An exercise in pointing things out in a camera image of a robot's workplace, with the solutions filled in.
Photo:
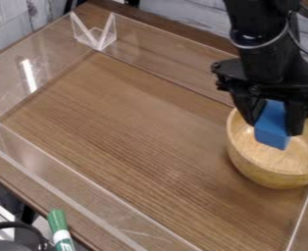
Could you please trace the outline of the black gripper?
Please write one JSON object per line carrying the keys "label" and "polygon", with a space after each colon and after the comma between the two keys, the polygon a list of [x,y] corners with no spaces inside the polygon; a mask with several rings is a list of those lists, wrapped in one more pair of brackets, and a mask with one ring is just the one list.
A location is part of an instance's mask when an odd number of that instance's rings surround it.
{"label": "black gripper", "polygon": [[298,136],[308,120],[308,61],[292,30],[264,35],[231,33],[239,57],[213,63],[217,89],[231,93],[245,122],[255,126],[267,99],[284,102],[287,132]]}

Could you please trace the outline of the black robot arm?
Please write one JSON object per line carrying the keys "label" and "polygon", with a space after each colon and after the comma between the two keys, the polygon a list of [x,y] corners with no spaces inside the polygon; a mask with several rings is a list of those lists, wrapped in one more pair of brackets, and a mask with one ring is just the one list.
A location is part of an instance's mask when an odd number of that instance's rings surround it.
{"label": "black robot arm", "polygon": [[224,0],[239,57],[213,63],[217,88],[231,93],[245,122],[255,125],[267,103],[284,103],[286,131],[298,136],[308,120],[308,49],[300,43],[303,0]]}

